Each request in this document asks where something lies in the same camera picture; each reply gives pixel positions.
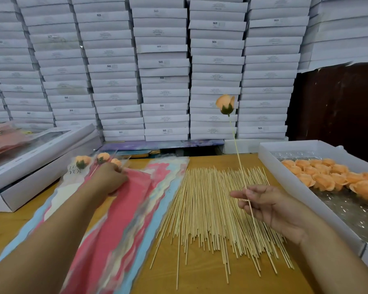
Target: wooden table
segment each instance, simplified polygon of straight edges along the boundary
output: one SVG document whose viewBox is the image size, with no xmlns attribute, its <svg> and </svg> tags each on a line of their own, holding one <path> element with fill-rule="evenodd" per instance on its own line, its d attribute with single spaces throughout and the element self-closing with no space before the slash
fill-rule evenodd
<svg viewBox="0 0 368 294">
<path fill-rule="evenodd" d="M 256 154 L 240 155 L 243 167 L 263 167 Z M 130 160 L 129 167 L 141 169 L 150 159 Z M 219 170 L 238 169 L 236 155 L 192 157 L 188 168 L 216 167 Z M 270 184 L 280 186 L 275 178 L 266 170 Z M 35 197 L 25 206 L 14 213 L 0 213 L 0 252 L 17 235 L 20 228 L 29 221 L 35 210 L 53 193 L 57 183 L 53 184 Z M 89 227 L 92 227 L 108 210 L 112 198 L 96 211 Z M 278 275 L 275 275 L 266 256 L 261 258 L 262 277 L 259 278 L 255 267 L 247 257 L 231 254 L 229 256 L 231 275 L 229 285 L 226 284 L 225 269 L 221 254 L 212 255 L 204 252 L 198 244 L 188 246 L 188 265 L 185 265 L 185 255 L 181 254 L 178 291 L 176 291 L 177 270 L 177 238 L 170 244 L 170 239 L 162 241 L 154 266 L 149 269 L 155 252 L 156 243 L 141 269 L 137 280 L 132 287 L 132 294 L 165 294 L 165 293 L 284 293 L 305 294 L 321 293 L 309 267 L 298 248 L 288 244 L 288 251 L 294 260 L 295 270 L 288 269 L 283 260 L 277 260 L 275 266 Z"/>
</svg>

